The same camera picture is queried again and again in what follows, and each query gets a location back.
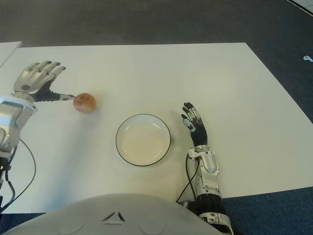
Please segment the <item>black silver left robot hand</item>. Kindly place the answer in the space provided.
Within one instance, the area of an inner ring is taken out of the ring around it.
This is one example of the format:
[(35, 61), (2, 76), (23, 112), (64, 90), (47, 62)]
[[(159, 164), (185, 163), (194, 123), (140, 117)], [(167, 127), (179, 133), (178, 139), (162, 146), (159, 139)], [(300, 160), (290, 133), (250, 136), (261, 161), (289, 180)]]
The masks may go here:
[(42, 61), (28, 65), (14, 84), (13, 96), (31, 103), (73, 100), (74, 95), (53, 92), (50, 87), (66, 67), (59, 62)]

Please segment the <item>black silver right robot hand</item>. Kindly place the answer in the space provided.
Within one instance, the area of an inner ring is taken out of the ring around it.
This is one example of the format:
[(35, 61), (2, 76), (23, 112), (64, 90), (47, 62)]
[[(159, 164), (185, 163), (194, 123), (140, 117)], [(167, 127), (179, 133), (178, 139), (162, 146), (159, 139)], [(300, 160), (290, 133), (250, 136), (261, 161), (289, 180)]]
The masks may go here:
[(190, 132), (193, 146), (208, 145), (206, 128), (198, 110), (190, 102), (185, 102), (182, 110), (185, 112), (185, 114), (181, 114), (182, 123)]

